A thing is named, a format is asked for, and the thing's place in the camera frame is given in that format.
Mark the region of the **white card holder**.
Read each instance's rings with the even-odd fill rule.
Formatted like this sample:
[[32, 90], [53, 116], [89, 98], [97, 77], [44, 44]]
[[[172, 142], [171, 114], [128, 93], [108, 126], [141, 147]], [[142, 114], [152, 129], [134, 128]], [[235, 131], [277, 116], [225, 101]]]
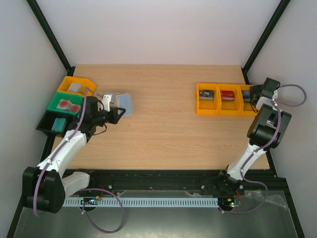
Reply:
[[123, 117], [131, 115], [133, 112], [131, 95], [128, 93], [116, 94], [115, 107], [125, 109]]

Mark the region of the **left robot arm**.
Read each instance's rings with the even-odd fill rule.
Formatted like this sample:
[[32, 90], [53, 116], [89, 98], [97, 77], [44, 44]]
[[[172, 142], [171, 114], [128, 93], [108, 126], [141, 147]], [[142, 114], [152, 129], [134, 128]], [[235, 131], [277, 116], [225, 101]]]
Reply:
[[90, 183], [90, 174], [74, 172], [64, 177], [70, 162], [95, 135], [97, 127], [118, 121], [131, 111], [131, 104], [112, 101], [111, 94], [101, 100], [85, 96], [79, 111], [79, 119], [73, 121], [62, 141], [36, 167], [27, 167], [22, 176], [22, 205], [39, 211], [57, 213], [66, 198], [85, 189]]

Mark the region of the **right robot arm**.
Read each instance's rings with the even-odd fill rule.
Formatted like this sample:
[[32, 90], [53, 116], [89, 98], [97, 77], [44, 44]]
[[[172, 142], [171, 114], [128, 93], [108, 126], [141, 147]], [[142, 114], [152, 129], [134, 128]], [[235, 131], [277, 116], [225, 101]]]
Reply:
[[269, 149], [280, 144], [292, 118], [277, 104], [280, 86], [279, 81], [266, 78], [262, 85], [250, 87], [251, 105], [256, 107], [258, 113], [247, 132], [249, 143], [246, 149], [236, 161], [219, 173], [215, 185], [219, 193], [231, 194], [242, 190], [242, 181], [252, 164]]

